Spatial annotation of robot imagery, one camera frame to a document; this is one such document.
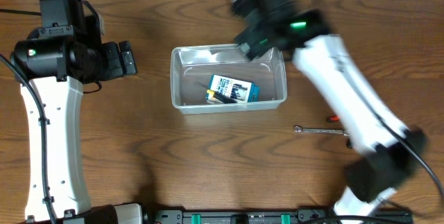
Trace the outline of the teal white screw box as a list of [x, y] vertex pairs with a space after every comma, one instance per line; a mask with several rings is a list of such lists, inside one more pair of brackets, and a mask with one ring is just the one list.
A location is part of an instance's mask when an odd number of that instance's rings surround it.
[[[259, 87], [255, 83], [229, 78], [226, 76], [212, 75], [208, 87], [225, 96], [233, 98], [238, 103], [257, 102], [259, 99]], [[221, 103], [207, 95], [209, 103]]]

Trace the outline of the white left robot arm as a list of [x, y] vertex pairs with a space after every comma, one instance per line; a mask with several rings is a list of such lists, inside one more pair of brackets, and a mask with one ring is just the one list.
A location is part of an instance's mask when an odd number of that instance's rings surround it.
[[137, 73], [130, 42], [101, 41], [98, 28], [43, 28], [20, 41], [9, 65], [21, 82], [30, 144], [27, 223], [143, 223], [139, 203], [93, 207], [80, 147], [84, 85]]

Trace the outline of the silver combination wrench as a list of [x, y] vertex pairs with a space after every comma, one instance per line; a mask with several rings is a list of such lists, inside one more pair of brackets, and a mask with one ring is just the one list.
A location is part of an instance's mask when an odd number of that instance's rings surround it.
[[322, 128], [305, 128], [302, 126], [295, 126], [294, 132], [297, 133], [320, 133], [320, 134], [331, 134], [331, 135], [343, 135], [348, 137], [350, 134], [347, 130], [343, 129], [322, 129]]

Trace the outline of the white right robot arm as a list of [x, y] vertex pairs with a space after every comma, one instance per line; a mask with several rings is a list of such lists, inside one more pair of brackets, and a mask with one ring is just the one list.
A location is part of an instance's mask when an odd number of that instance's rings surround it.
[[319, 10], [235, 9], [246, 29], [235, 41], [249, 58], [276, 47], [314, 84], [349, 132], [361, 159], [344, 169], [346, 188], [333, 221], [365, 223], [417, 169], [427, 138], [390, 111], [333, 34]]

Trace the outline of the red handled pliers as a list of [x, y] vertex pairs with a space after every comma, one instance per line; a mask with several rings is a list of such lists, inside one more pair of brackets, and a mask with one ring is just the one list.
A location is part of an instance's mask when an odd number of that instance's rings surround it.
[[338, 121], [340, 121], [340, 117], [339, 116], [327, 117], [326, 121], [328, 123], [338, 122]]

